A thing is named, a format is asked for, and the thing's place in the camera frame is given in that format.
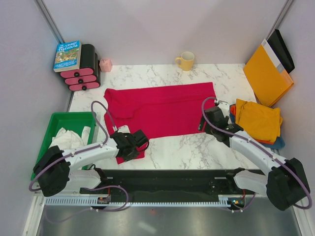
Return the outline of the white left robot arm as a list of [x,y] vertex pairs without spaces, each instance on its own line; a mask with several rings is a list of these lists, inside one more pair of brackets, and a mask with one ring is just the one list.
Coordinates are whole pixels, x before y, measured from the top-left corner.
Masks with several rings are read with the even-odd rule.
[[34,180],[45,197],[52,197],[66,188],[71,171],[102,159],[119,157],[130,161],[140,154],[141,147],[146,150],[148,146],[149,139],[142,130],[134,133],[116,131],[104,141],[74,149],[61,150],[52,146],[34,166]]

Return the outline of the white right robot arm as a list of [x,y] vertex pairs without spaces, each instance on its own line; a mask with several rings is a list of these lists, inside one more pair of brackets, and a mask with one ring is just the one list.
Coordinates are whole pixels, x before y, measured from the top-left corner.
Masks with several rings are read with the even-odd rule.
[[286,159],[268,151],[242,127],[228,123],[228,117],[223,115],[218,106],[202,110],[198,129],[241,153],[262,171],[261,174],[255,174],[238,169],[225,181],[228,192],[235,194],[241,189],[250,190],[266,196],[273,206],[282,211],[291,206],[299,209],[313,206],[305,170],[298,159]]

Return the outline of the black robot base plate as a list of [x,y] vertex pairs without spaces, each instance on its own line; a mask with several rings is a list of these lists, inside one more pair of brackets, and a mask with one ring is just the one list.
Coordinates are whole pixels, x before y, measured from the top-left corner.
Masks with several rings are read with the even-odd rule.
[[217,202],[220,195],[252,195],[232,181],[235,170],[103,170],[95,194],[112,202]]

